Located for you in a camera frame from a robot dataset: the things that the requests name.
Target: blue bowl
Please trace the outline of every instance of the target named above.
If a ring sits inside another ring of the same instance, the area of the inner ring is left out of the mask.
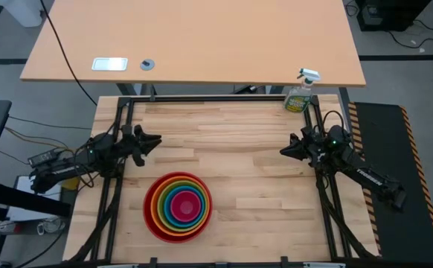
[[[192,191],[195,194],[199,196],[200,203],[202,204],[202,207],[200,209],[200,214],[195,218],[195,220],[192,220],[189,223],[183,223],[180,220],[177,220],[175,217],[173,217],[172,213],[170,212],[170,203],[172,202],[172,198],[178,194],[181,191]],[[170,224],[174,225],[175,227],[179,228],[187,228],[194,226],[196,223],[199,222],[199,220],[203,217],[203,213],[205,212],[205,200],[203,199],[202,194],[200,191],[196,190],[194,187],[191,186],[179,186],[173,189],[166,197],[164,201],[164,213],[165,217],[169,221]]]

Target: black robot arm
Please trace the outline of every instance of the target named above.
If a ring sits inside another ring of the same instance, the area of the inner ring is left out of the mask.
[[[309,165],[324,176],[342,172],[378,199],[401,211],[406,198],[403,186],[395,179],[381,175],[364,162],[350,146],[350,134],[340,126],[333,126],[326,136],[311,127],[301,130],[303,138],[291,134],[290,145],[280,151],[284,156],[299,160],[309,159]]]
[[[31,189],[42,194],[58,182],[93,172],[101,176],[114,176],[119,159],[130,155],[137,166],[144,166],[141,156],[146,156],[157,147],[161,136],[144,133],[140,125],[135,126],[133,131],[132,126],[123,125],[121,131],[119,142],[115,142],[113,135],[101,133],[89,139],[69,158],[57,159],[50,152],[30,158],[38,162],[32,165],[34,170],[30,177],[34,176],[34,180]]]

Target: desk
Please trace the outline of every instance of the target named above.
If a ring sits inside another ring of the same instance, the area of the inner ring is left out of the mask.
[[[320,95],[319,100],[322,115],[341,110],[336,95]],[[107,131],[117,101],[100,98],[93,135]],[[290,261],[330,259],[314,170],[279,154],[289,134],[305,125],[302,114],[286,111],[281,101],[137,103],[133,112],[132,124],[162,135],[162,143],[144,167],[126,163],[112,263],[148,263],[151,257],[159,263],[277,262],[282,255]],[[339,118],[330,116],[325,127],[334,124],[340,124]],[[147,229],[142,205],[150,185],[177,170],[205,182],[214,210],[200,236],[169,244]],[[346,223],[376,254],[360,185],[340,174],[336,181]],[[63,259],[73,256],[94,228],[101,188],[102,180],[96,179],[94,188],[79,193]],[[340,240],[336,242],[341,253]]]
[[[83,82],[283,86],[310,68],[318,86],[365,86],[341,1],[60,0],[50,17]],[[96,57],[128,58],[127,70],[92,71]],[[21,79],[73,81],[48,22]]]

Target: yellow black striped tape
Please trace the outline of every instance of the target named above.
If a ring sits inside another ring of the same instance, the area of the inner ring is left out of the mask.
[[[357,117],[357,107],[354,102],[349,102],[348,106],[349,106],[350,124],[352,126],[352,138],[353,138],[354,149],[357,153],[359,153],[362,151],[363,147],[362,147],[362,137],[360,136],[360,129],[359,129],[359,118]],[[375,213],[373,211],[372,193],[369,189],[363,189],[363,192],[364,192],[365,205],[367,206],[368,216],[371,219],[373,237],[375,238],[375,243],[377,245],[377,249],[379,250],[379,255],[382,255],[382,248],[380,247]]]
[[[420,157],[418,156],[417,145],[415,144],[415,139],[413,137],[413,132],[411,131],[410,122],[408,122],[408,114],[405,107],[400,107],[402,110],[403,120],[405,121],[405,126],[408,133],[408,139],[410,140],[411,151],[413,153],[413,158],[415,160],[415,165],[418,169],[418,176],[420,177],[420,183],[422,185],[423,193],[425,194],[426,206],[428,207],[430,218],[432,219],[433,226],[433,203],[432,198],[430,197],[430,192],[428,191],[428,185],[426,184],[425,174],[423,173],[422,163],[420,161]]]

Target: cleaning spray bottle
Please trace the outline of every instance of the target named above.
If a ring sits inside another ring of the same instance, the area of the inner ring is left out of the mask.
[[[321,77],[317,71],[302,68],[298,79],[304,77],[300,86],[295,86],[289,90],[284,99],[284,108],[290,112],[303,112],[311,101],[311,86],[314,81],[320,81]]]

